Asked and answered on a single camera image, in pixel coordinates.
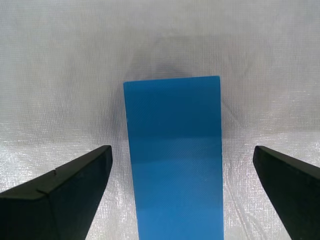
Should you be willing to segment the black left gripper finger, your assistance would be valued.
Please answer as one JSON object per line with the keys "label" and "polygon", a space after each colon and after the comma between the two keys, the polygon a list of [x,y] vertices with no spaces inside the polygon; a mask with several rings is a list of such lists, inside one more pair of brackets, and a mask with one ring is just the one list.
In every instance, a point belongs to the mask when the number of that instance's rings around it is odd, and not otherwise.
{"label": "black left gripper finger", "polygon": [[84,240],[113,164],[103,145],[0,194],[2,240]]}
{"label": "black left gripper finger", "polygon": [[264,191],[293,240],[320,238],[320,169],[257,145],[253,165]]}

